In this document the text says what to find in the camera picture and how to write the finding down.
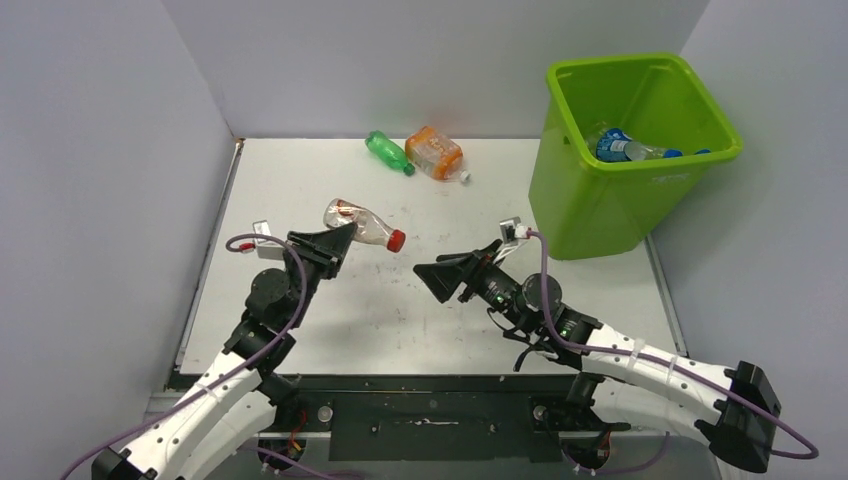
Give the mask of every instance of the black metal base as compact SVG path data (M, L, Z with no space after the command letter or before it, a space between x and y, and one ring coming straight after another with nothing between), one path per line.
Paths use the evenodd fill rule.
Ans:
M198 377L174 375L168 387L188 388ZM294 381L297 377L286 376ZM533 408L560 410L574 375L304 376L302 432L331 431L330 460L491 460L523 457L560 462L560 446L540 428ZM318 409L333 410L329 422ZM278 418L269 432L289 432ZM555 431L598 432L594 415L557 420Z

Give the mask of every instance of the green plastic bottle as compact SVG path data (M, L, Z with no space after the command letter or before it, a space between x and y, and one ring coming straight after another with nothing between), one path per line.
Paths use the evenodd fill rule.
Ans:
M403 148L389 140L385 133L379 130L369 133L368 138L365 139L365 146L392 170L399 170L406 176L415 173L415 165L406 158Z

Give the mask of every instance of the cable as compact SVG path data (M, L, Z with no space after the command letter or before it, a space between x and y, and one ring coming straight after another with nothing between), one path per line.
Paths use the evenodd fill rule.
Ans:
M541 272L542 273L542 282L541 282L542 298L548 298L548 254L550 253L549 250L548 250L548 240L545 238L544 235L542 235L541 233L539 233L535 230L528 232L528 235L538 238L539 241L542 243L542 272ZM552 338L555 339L555 341L557 343L559 343L560 345L562 345L565 348L572 349L572 350L580 350L580 351L587 352L587 353L599 352L599 353L608 353L608 354L612 354L612 355L622 355L622 356L629 356L629 355L633 354L633 352L630 351L630 350L621 350L621 349L618 349L618 348L608 348L608 347L596 347L596 346L583 345L583 344L580 344L580 343L569 342L568 340L559 336L559 334L557 333L556 328L554 327L553 317L551 316L551 308L548 305L548 302L542 302L542 312L543 312L544 317L545 317L545 325L548 328L548 333L551 335ZM641 353L641 352L637 356L638 356L638 358L641 358L643 360L648 360L649 362L653 362L653 363L662 365L665 368L671 368L671 363L668 360L659 358L657 356L650 355L650 354L647 354L647 353ZM695 380L696 382L698 382L702 385L705 385L709 388L712 388L713 390L721 393L722 395L726 395L731 400L742 404L746 408L751 409L754 413L756 413L757 415L759 415L761 417L764 417L766 420L773 423L775 426L777 426L778 428L780 428L784 432L788 433L789 436L791 436L792 438L794 438L795 440L797 440L802 445L807 447L807 449L810 450L808 453L797 453L797 452L786 452L786 451L783 451L783 450L772 450L771 451L772 455L774 455L776 457L792 458L792 459L796 459L796 460L812 460L812 459L817 458L819 456L819 449L816 448L816 446L813 445L813 443L811 441L807 440L803 435L801 435L800 433L795 431L795 429L793 429L792 427L787 425L786 422L775 417L771 413L763 410L762 408L755 405L751 401L749 401L745 398L742 398L738 394L731 392L730 390L722 387L721 385L719 385L719 384L717 384L717 383L715 383L715 382L713 382L713 381L711 381L711 380L709 380L709 379L707 379L707 378L705 378L701 375L698 375L697 373L695 373L691 370L688 370L684 367L680 367L680 366L675 365L674 371L680 372L682 375L689 377L692 380Z
M239 450L246 451L246 452L259 452L263 455L266 455L266 456L269 456L269 457L274 457L277 460L282 460L283 462L286 462L293 467L299 468L299 469L303 470L304 472L306 472L308 474L308 475L296 475L296 474L286 475L286 472L283 472L283 475L286 475L286 476L289 476L289 477L298 477L298 478L318 477L318 478L323 478L325 480L340 480L341 478L346 477L346 478L352 478L354 480L365 480L365 475L363 475L359 472L354 472L354 471L339 471L339 472L332 472L330 474L321 473L317 470L314 470L312 468L307 467L306 465L301 465L300 463L292 460L291 458L289 458L289 457L287 457L287 456L285 456L281 453L277 453L273 450L268 450L267 448L242 445L241 447L239 447Z
M294 439L295 435L300 433L303 429L303 426L306 425L306 410L300 411L300 424L292 429L289 434L288 448L297 448L298 451L301 450L300 445L298 445L297 441Z
M300 298L298 299L297 307L295 308L294 315L292 315L292 318L291 318L291 320L289 320L289 323L287 323L286 326L283 327L283 329L280 330L279 333L277 333L277 336L275 336L270 342L268 342L268 345L265 345L261 350L256 352L256 354L254 354L253 356L251 356L250 358L248 358L247 360L242 362L239 366L232 369L229 373L225 374L223 377L221 377L221 378L215 380L214 382L210 383L209 385L207 385L207 389L200 390L197 393L194 393L193 395L191 395L187 399L185 399L185 400L181 401L180 403L171 407L169 410L167 410L163 413L160 413L159 415L156 415L155 417L152 417L152 418L142 422L141 424L139 424L139 425L137 425L133 428L130 428L129 430L126 430L124 432L121 432L121 433L115 435L114 437L106 440L105 442L101 443L100 445L98 445L98 446L92 448L91 450L85 452L84 454L82 454L79 458L74 460L71 463L71 465L67 469L65 469L64 472L62 472L62 475L59 477L59 480L67 480L68 477L70 477L71 474L74 472L74 470L79 468L79 466L82 465L86 460L97 455L101 451L109 448L113 444L118 443L121 440L124 440L124 439L126 439L126 438L128 438L132 435L135 435L136 433L147 430L148 428L152 427L153 425L160 423L161 421L165 420L166 418L170 417L171 415L179 412L180 410L187 407L188 405L191 405L192 403L197 401L199 398L206 395L206 392L208 392L210 390L214 390L215 388L217 388L222 383L233 378L238 372L244 370L245 368L249 368L250 366L252 366L253 363L255 363L257 360L263 358L265 356L265 354L270 352L273 348L275 348L277 346L277 344L279 344L283 340L283 338L286 336L288 331L291 329L291 327L297 321L298 317L300 317L301 310L303 310L303 305L304 305L304 302L306 301L306 268L304 268L303 261L300 259L300 256L297 254L297 252L295 252L294 248L292 248L291 245L289 245L288 243L286 243L282 239L277 238L277 237L273 237L271 235L262 235L262 234L259 234L259 233L246 233L246 234L243 234L243 235L236 235L235 237L227 240L227 243L225 244L225 248L227 249L227 251L230 251L230 252L241 252L242 250L240 250L239 248L232 247L232 244L235 243L235 242L241 241L241 240L248 240L248 239L267 240L269 242L274 242L274 243L280 245L281 247L288 250L289 254L292 256L292 259L294 259L294 263L297 265L297 270L298 270L298 273L300 274L300 280L301 280L300 281Z
M594 469L591 469L591 468L586 468L586 467L580 465L579 463L577 463L573 458L571 458L571 456L568 454L568 452L563 451L562 453L563 453L563 455L565 455L565 458L567 458L571 463L573 463L574 465L577 465L578 470L580 470L581 472L590 473L590 474L592 474L593 477L595 475L624 475L624 474L627 474L627 473L641 472L641 471L644 471L644 470L647 470L647 469L653 467L654 464L659 462L660 459L665 456L666 452L668 452L669 443L671 443L671 434L669 434L668 432L665 432L665 437L663 437L662 446L660 446L659 451L657 451L657 453L653 457L651 457L650 460L648 460L647 462L645 462L641 465L636 465L634 467L614 468L612 470L594 470Z
M489 319L492 320L492 323L494 323L496 327L500 328L502 331L505 332L505 331L507 331L506 328L502 327L501 324L498 323L497 320L495 320L495 317L492 316L492 313L494 313L496 311L497 310L495 310L494 308L487 308L486 309L486 313L489 314Z
M592 440L592 443L589 445L587 450L599 450L601 447L609 443L609 436L612 433L612 425L607 425L598 436Z
M551 430L551 424L548 422L548 412L547 411L545 411L545 413L542 414L542 421L543 421L542 424L545 426L545 432L547 432L547 434L548 434L548 438L550 438L551 441L554 442L554 445L557 446L558 450L562 449L562 444L559 443L558 436L554 435L554 432Z

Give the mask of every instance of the screw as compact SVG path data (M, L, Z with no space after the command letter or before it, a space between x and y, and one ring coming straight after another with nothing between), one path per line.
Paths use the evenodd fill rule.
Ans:
M547 410L544 405L536 405L536 408L533 409L533 418L541 422L545 419L545 412Z
M324 405L323 407L318 409L318 420L323 423L327 423L330 419L333 418L333 409Z

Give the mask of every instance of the plastic bottle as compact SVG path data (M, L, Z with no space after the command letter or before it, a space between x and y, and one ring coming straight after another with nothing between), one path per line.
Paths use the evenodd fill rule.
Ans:
M365 139L365 146L392 170L399 170L410 176L415 173L415 166L409 163L400 145L389 140L385 133L374 130Z
M406 139L405 150L412 163L436 180L467 183L471 178L463 168L462 149L433 127L413 133Z
M680 150L645 145L630 138L620 128L607 128L605 125L601 125L589 139L588 146L598 160L610 163L683 156Z
M406 234L388 226L380 217L367 208L336 198L324 211L327 228L341 227L356 222L353 239L369 245L383 245L391 252L399 252L406 241Z

